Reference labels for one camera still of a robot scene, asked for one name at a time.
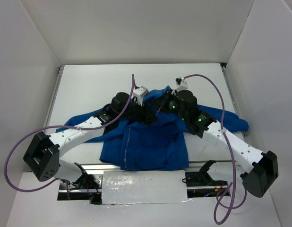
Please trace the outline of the blue zip-up jacket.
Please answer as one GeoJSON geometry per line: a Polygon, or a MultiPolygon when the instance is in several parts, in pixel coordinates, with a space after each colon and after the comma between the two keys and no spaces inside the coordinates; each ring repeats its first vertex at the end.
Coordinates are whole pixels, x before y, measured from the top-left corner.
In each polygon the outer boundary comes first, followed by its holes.
{"type": "MultiPolygon", "coordinates": [[[[64,125],[74,126],[96,111],[73,116],[64,125]]],[[[229,111],[224,113],[223,126],[232,133],[249,130],[246,120],[229,111]]],[[[99,160],[117,166],[146,160],[189,162],[183,133],[189,133],[184,122],[171,113],[164,113],[158,116],[158,121],[149,126],[125,120],[101,139],[92,139],[86,143],[103,142],[99,160]]]]}

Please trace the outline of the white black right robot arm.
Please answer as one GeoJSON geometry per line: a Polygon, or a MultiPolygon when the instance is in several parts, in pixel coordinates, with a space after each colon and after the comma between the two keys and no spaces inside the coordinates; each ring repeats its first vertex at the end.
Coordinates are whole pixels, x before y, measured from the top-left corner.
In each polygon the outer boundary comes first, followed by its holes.
{"type": "Polygon", "coordinates": [[[152,104],[165,114],[179,117],[188,132],[212,143],[223,151],[231,151],[244,172],[240,175],[244,188],[261,198],[279,176],[278,159],[274,152],[263,152],[229,132],[209,113],[201,110],[197,98],[189,90],[173,93],[168,89],[152,104]]]}

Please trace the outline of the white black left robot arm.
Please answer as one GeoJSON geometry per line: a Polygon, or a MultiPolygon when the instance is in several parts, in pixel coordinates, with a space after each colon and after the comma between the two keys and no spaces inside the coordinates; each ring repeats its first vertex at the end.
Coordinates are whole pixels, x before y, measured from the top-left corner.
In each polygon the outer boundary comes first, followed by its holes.
{"type": "Polygon", "coordinates": [[[86,185],[93,177],[79,163],[70,163],[61,157],[82,143],[101,139],[125,120],[144,124],[156,121],[149,97],[150,93],[141,88],[135,89],[131,95],[119,92],[110,103],[74,126],[65,125],[62,131],[49,135],[43,131],[36,133],[24,154],[24,162],[40,182],[55,177],[77,187],[86,185]]]}

